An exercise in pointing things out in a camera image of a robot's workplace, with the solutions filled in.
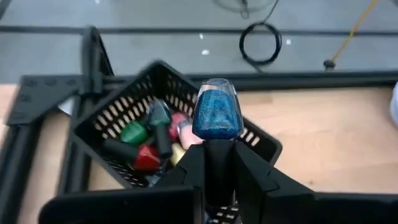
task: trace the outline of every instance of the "nail polish bottle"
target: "nail polish bottle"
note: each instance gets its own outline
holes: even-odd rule
[[[201,144],[203,142],[203,139],[192,133],[192,123],[190,119],[179,122],[177,130],[180,136],[180,143],[185,150],[188,150],[193,144]]]
[[[166,103],[154,99],[148,110],[149,126],[155,135],[156,147],[161,159],[168,159],[172,156],[173,150],[169,138],[169,125],[172,122],[169,108]]]
[[[172,123],[169,127],[169,136],[173,142],[176,142],[179,138],[177,126],[179,122],[186,120],[187,117],[183,113],[174,113],[172,115]]]
[[[224,78],[202,83],[192,131],[205,140],[235,139],[243,132],[242,114],[232,83]]]
[[[126,142],[107,138],[103,143],[102,151],[119,160],[127,161],[135,170],[154,171],[160,166],[157,150],[152,146],[141,145],[136,148]]]
[[[184,156],[185,150],[181,147],[179,143],[172,144],[173,156],[170,158],[171,163],[175,166],[179,160]]]
[[[148,138],[148,132],[138,121],[130,122],[120,133],[120,140],[138,146]]]

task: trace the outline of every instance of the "black metal frame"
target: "black metal frame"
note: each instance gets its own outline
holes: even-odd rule
[[[16,223],[34,158],[42,121],[49,111],[69,97],[75,98],[71,126],[57,195],[87,190],[90,160],[74,138],[72,129],[103,95],[128,77],[114,77],[98,31],[90,27],[83,35],[83,75],[29,75],[20,80],[19,92],[7,119],[9,129],[0,153],[0,223]],[[211,77],[231,80],[238,91],[347,86],[392,86],[398,71],[214,73],[188,74],[197,87]]]

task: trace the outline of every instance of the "wooden table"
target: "wooden table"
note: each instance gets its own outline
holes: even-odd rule
[[[2,119],[16,90],[0,86]],[[322,191],[398,193],[391,93],[389,88],[267,91],[240,93],[239,100],[247,118],[282,142],[276,167],[297,181]],[[19,223],[36,223],[41,206],[54,196],[68,120],[54,113],[45,121]],[[118,188],[92,163],[90,190]]]

